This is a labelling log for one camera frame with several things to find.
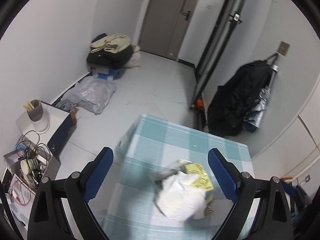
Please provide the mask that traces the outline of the grey entrance door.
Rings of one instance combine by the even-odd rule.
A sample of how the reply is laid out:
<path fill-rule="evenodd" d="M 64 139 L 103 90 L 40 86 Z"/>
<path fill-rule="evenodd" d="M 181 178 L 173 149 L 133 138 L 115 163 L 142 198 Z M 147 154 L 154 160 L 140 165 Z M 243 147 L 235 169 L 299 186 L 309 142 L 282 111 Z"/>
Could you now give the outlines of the grey entrance door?
<path fill-rule="evenodd" d="M 139 37 L 143 52 L 176 60 L 198 0 L 150 0 Z"/>

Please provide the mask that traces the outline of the cream tote bag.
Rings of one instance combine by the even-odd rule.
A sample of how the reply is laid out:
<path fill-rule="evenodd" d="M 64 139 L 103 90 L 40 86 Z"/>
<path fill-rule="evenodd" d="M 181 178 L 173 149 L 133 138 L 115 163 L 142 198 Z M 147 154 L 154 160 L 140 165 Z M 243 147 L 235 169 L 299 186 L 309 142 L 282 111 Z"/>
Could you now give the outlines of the cream tote bag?
<path fill-rule="evenodd" d="M 140 68 L 140 46 L 138 44 L 132 44 L 133 54 L 129 61 L 124 65 L 126 69 L 138 69 Z"/>

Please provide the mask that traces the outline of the blue white cardboard box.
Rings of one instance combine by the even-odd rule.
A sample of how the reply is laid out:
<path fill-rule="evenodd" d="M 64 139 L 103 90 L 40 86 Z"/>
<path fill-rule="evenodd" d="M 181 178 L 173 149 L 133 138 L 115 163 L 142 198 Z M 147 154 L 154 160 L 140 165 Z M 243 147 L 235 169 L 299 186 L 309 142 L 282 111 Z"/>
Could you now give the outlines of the blue white cardboard box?
<path fill-rule="evenodd" d="M 88 67 L 92 71 L 92 75 L 96 78 L 114 81 L 123 75 L 122 69 L 112 69 L 107 66 L 100 66 L 96 64 L 89 64 Z"/>

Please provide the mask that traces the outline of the teal checked tablecloth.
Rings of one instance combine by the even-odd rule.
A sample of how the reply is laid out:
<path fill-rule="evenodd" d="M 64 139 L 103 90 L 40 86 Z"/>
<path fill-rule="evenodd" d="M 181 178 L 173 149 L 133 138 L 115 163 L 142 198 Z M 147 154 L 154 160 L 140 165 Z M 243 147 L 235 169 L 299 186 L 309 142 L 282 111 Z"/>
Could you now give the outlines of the teal checked tablecloth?
<path fill-rule="evenodd" d="M 116 147 L 120 177 L 105 212 L 96 218 L 109 239 L 211 239 L 232 207 L 209 164 L 208 152 L 217 148 L 239 171 L 252 173 L 246 145 L 142 115 Z M 186 165 L 202 166 L 213 189 L 206 194 L 203 219 L 180 222 L 163 215 L 155 204 L 161 182 L 182 173 Z"/>

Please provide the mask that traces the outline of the metal wall hook plate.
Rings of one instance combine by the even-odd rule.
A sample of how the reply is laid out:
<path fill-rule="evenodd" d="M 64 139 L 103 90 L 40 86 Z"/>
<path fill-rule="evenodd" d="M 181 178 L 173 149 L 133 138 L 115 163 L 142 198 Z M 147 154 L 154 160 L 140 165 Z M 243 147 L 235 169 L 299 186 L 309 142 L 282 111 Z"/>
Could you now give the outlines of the metal wall hook plate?
<path fill-rule="evenodd" d="M 286 56 L 287 52 L 289 51 L 289 48 L 290 48 L 290 44 L 288 44 L 284 41 L 281 41 L 280 45 L 278 47 L 277 53 L 279 55 Z"/>

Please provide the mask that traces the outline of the black hanging backpack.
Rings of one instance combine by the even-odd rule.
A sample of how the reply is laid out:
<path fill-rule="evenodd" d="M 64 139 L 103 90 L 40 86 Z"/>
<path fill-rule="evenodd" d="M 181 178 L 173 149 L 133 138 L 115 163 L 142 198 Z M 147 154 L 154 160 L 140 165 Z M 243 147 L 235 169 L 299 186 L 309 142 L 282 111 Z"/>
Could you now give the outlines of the black hanging backpack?
<path fill-rule="evenodd" d="M 257 60 L 241 66 L 219 86 L 207 110 L 209 133 L 223 138 L 238 135 L 246 113 L 254 106 L 271 75 L 267 61 Z"/>

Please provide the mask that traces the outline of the grey plastic mailer bag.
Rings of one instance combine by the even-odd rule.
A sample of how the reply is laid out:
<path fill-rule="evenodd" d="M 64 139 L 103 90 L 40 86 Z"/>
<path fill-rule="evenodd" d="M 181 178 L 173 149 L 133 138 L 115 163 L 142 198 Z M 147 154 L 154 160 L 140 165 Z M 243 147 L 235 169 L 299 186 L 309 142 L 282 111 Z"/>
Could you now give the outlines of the grey plastic mailer bag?
<path fill-rule="evenodd" d="M 65 92 L 56 107 L 65 111 L 82 107 L 96 115 L 101 114 L 115 91 L 115 83 L 88 76 Z"/>

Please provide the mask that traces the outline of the white tissue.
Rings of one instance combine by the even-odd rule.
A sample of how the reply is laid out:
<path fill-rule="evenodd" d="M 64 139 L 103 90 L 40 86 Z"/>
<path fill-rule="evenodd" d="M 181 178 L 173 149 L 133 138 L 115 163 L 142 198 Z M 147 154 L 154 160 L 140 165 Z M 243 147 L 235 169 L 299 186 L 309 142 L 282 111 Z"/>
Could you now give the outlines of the white tissue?
<path fill-rule="evenodd" d="M 189 186 L 194 177 L 185 172 L 184 166 L 188 163 L 194 162 L 177 160 L 149 175 L 155 189 L 155 205 L 165 217 L 179 222 L 204 219 L 213 213 L 213 190 Z"/>

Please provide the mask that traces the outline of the white jar with chopsticks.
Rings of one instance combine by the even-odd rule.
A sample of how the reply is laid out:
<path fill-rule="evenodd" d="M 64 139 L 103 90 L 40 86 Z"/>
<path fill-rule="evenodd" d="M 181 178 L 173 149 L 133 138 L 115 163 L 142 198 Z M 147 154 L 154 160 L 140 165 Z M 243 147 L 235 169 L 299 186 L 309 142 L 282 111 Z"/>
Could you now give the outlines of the white jar with chopsticks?
<path fill-rule="evenodd" d="M 50 127 L 50 123 L 44 111 L 42 102 L 37 99 L 26 101 L 23 107 L 27 111 L 27 115 L 29 116 L 35 131 L 38 134 L 46 133 Z"/>

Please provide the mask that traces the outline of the beige clothes pile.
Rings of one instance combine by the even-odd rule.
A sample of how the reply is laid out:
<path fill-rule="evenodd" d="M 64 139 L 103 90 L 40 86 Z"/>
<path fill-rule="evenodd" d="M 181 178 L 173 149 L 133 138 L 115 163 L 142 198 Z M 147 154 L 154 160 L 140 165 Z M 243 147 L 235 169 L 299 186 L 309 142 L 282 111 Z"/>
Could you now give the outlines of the beige clothes pile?
<path fill-rule="evenodd" d="M 131 46 L 130 38 L 121 33 L 102 37 L 90 44 L 91 53 L 105 51 L 112 54 L 117 54 L 129 46 Z"/>

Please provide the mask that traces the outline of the white wall power socket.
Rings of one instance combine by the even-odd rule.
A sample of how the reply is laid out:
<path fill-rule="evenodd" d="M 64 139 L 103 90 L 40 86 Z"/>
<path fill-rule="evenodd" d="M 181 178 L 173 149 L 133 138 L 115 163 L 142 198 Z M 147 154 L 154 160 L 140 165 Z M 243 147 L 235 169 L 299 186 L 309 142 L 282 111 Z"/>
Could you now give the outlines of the white wall power socket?
<path fill-rule="evenodd" d="M 308 182 L 310 179 L 311 179 L 310 175 L 307 175 L 307 176 L 305 177 L 305 182 Z"/>

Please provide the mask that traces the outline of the yellow snack wrapper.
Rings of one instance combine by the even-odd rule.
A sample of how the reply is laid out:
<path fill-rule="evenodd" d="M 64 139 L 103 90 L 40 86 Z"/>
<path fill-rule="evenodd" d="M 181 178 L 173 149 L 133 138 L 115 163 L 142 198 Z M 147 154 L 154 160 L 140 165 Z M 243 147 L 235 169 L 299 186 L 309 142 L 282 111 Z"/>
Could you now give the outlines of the yellow snack wrapper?
<path fill-rule="evenodd" d="M 192 175 L 194 179 L 189 186 L 202 189 L 204 191 L 212 191 L 214 189 L 210 177 L 199 163 L 188 163 L 184 166 L 187 175 Z"/>

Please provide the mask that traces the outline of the silver folded umbrella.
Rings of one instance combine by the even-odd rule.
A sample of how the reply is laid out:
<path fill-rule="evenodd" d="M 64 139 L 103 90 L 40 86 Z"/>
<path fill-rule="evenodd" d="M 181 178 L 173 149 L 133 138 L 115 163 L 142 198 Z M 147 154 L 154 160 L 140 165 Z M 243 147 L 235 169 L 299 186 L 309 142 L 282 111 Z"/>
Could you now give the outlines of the silver folded umbrella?
<path fill-rule="evenodd" d="M 277 61 L 280 57 L 279 53 L 274 53 L 270 57 L 266 59 L 266 61 L 271 60 L 271 77 L 267 79 L 266 85 L 264 88 L 261 89 L 259 93 L 259 97 L 255 100 L 254 107 L 251 108 L 250 111 L 247 112 L 245 115 L 243 122 L 242 122 L 242 129 L 244 131 L 253 133 L 259 129 L 264 113 L 266 111 L 267 103 L 271 96 L 271 87 L 274 82 L 274 78 L 278 72 Z"/>

